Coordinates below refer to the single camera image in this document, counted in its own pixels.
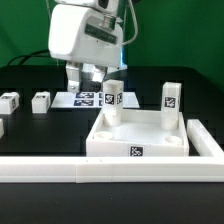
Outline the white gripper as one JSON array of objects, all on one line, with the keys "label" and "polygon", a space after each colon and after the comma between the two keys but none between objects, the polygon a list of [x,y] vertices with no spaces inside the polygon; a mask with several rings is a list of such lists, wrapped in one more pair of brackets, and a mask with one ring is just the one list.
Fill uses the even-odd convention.
[{"label": "white gripper", "polygon": [[92,69],[94,82],[102,82],[120,64],[122,28],[115,24],[109,30],[103,22],[104,15],[91,8],[58,4],[53,9],[48,48],[53,58],[68,61],[69,92],[80,89],[81,63],[99,65]]}]

